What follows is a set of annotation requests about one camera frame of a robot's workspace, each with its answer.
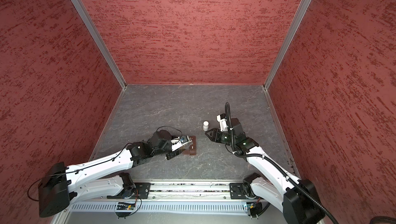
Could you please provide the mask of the red weekly pill organizer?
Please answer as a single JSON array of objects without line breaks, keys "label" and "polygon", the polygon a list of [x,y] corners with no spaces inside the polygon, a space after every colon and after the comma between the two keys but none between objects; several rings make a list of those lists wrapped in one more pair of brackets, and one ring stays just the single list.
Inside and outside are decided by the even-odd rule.
[{"label": "red weekly pill organizer", "polygon": [[195,156],[197,154],[197,138],[195,136],[190,137],[192,141],[184,146],[183,155]]}]

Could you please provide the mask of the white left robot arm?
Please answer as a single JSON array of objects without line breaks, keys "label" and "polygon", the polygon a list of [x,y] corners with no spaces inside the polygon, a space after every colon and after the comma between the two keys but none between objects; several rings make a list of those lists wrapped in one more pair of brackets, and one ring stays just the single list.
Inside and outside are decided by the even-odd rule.
[{"label": "white left robot arm", "polygon": [[51,217],[71,204],[93,198],[137,198],[129,169],[160,154],[170,160],[192,144],[191,136],[173,136],[160,130],[147,141],[129,142],[119,152],[94,161],[70,166],[56,163],[38,184],[39,216]]}]

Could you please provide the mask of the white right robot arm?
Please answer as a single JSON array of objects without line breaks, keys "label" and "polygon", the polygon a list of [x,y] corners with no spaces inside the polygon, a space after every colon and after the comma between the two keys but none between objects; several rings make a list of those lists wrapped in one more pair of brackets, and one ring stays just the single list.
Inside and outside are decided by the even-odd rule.
[{"label": "white right robot arm", "polygon": [[246,160],[260,171],[244,179],[249,191],[275,206],[288,224],[317,224],[326,214],[315,186],[302,181],[272,160],[262,147],[244,133],[236,137],[220,129],[211,129],[205,135],[212,142],[234,145],[233,154]]}]

